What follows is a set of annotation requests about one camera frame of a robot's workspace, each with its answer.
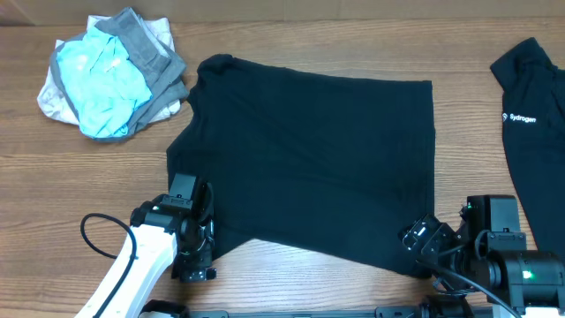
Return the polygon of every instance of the gray cloth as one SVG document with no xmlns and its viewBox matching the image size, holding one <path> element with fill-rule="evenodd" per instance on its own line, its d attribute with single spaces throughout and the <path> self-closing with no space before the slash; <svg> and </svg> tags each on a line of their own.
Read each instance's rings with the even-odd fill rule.
<svg viewBox="0 0 565 318">
<path fill-rule="evenodd" d="M 127 123 L 128 134 L 124 137 L 98 138 L 98 141 L 119 141 L 131 137 L 134 133 L 145 128 L 162 108 L 175 100 L 184 100 L 188 96 L 185 84 L 180 79 L 186 69 L 183 59 L 167 45 L 159 42 L 147 29 L 145 23 L 135 14 L 132 8 L 125 8 L 115 17 L 101 20 L 95 25 L 104 33 L 117 36 L 130 55 L 130 61 L 139 69 L 153 94 L 150 101 L 133 112 Z M 80 41 L 84 37 L 79 34 L 69 41 Z M 63 95 L 77 119 L 78 112 L 71 102 L 63 82 L 57 63 L 57 54 L 63 49 L 60 45 L 55 49 L 49 60 L 55 85 Z"/>
</svg>

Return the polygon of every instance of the stack of cloths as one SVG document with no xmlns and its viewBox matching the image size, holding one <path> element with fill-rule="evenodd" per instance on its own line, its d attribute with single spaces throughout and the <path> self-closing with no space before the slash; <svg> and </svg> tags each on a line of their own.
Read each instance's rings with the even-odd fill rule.
<svg viewBox="0 0 565 318">
<path fill-rule="evenodd" d="M 50 118 L 98 141 L 120 141 L 180 110 L 186 64 L 169 21 L 144 21 L 132 8 L 88 17 L 87 31 L 57 41 L 37 96 Z"/>
</svg>

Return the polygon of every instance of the wooden tabletop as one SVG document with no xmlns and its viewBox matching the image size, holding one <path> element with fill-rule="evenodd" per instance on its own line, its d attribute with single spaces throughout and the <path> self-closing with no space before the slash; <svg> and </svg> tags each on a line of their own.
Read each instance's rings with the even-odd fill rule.
<svg viewBox="0 0 565 318">
<path fill-rule="evenodd" d="M 102 212 L 128 220 L 141 202 L 165 193 L 165 149 L 191 121 L 185 103 L 125 143 L 101 144 L 45 117 L 36 97 L 55 40 L 83 30 L 0 28 L 0 317 L 72 317 L 84 306 L 112 260 L 83 242 L 80 219 Z M 172 32 L 189 65 L 188 87 L 198 64 L 216 53 L 327 75 L 432 80 L 435 212 L 453 227 L 467 195 L 515 194 L 501 141 L 502 91 L 490 64 L 531 36 L 565 64 L 565 18 L 203 23 Z M 88 231 L 114 253 L 125 238 L 103 221 Z M 258 240 L 215 266 L 218 278 L 204 284 L 181 284 L 166 272 L 150 299 L 255 312 L 417 304 L 433 292 L 430 281 Z"/>
</svg>

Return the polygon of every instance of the black fabric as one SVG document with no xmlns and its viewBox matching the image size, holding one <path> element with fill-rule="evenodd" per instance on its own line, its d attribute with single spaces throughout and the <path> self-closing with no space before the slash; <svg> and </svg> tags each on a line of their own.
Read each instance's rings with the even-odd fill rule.
<svg viewBox="0 0 565 318">
<path fill-rule="evenodd" d="M 432 83 L 346 79 L 228 55 L 198 69 L 175 173 L 215 189 L 215 257 L 250 238 L 427 276 L 398 232 L 433 213 Z"/>
<path fill-rule="evenodd" d="M 491 70 L 504 89 L 502 139 L 508 168 L 538 249 L 565 260 L 565 72 L 533 38 L 502 56 Z"/>
</svg>

